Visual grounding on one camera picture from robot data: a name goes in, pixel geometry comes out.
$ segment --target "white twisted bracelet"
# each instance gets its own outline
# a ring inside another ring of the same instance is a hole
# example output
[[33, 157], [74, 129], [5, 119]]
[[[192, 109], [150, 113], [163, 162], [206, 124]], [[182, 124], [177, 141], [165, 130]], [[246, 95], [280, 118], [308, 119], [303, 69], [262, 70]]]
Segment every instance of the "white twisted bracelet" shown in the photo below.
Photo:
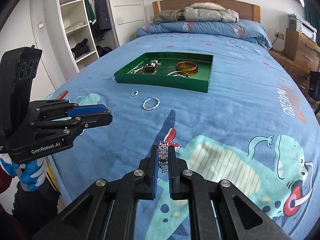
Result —
[[[146, 104], [148, 101], [152, 100], [152, 99], [157, 100], [158, 103], [157, 103], [156, 106], [154, 106], [153, 108], [146, 108], [146, 107], [145, 107], [145, 104]], [[148, 98], [146, 101], [144, 101], [143, 104], [142, 104], [142, 107], [143, 107], [144, 110], [153, 110], [153, 109], [156, 109], [156, 108], [159, 106], [159, 104], [160, 104], [159, 98], [153, 97], [153, 98]]]

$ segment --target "striped belly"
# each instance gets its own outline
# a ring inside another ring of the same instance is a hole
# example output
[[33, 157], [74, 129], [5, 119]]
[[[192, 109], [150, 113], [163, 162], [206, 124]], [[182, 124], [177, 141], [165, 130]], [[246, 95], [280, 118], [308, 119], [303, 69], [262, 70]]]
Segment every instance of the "striped belly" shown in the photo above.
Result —
[[188, 168], [201, 174], [205, 179], [219, 182], [230, 180], [245, 195], [249, 196], [261, 188], [258, 174], [234, 152], [211, 145], [199, 144], [187, 161]]

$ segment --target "blue and white glove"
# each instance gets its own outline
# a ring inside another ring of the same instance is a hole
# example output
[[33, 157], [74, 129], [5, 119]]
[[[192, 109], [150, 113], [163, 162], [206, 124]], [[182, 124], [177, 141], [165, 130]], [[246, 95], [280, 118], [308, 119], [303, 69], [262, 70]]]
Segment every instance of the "blue and white glove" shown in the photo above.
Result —
[[[0, 166], [11, 177], [17, 176], [16, 169], [20, 165], [14, 163], [7, 153], [0, 154]], [[24, 172], [20, 177], [20, 181], [28, 186], [30, 191], [37, 190], [44, 182], [47, 175], [47, 161], [45, 158], [40, 158], [29, 162], [24, 167]]]

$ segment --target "white fur collar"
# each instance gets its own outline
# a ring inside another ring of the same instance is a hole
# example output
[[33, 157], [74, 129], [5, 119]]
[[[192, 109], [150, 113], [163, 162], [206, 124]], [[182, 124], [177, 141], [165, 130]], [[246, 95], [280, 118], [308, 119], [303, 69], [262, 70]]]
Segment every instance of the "white fur collar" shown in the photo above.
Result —
[[194, 3], [190, 7], [197, 8], [197, 9], [225, 10], [225, 8], [223, 8], [221, 5], [215, 4], [213, 2]]

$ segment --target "black chair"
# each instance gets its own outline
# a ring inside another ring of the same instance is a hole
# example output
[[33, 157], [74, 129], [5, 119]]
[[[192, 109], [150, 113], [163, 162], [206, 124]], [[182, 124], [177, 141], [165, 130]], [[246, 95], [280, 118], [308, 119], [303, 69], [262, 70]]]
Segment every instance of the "black chair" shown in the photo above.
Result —
[[[320, 101], [320, 72], [310, 71], [310, 86], [309, 86], [309, 96], [315, 100]], [[315, 115], [320, 112], [320, 105], [315, 111]]]

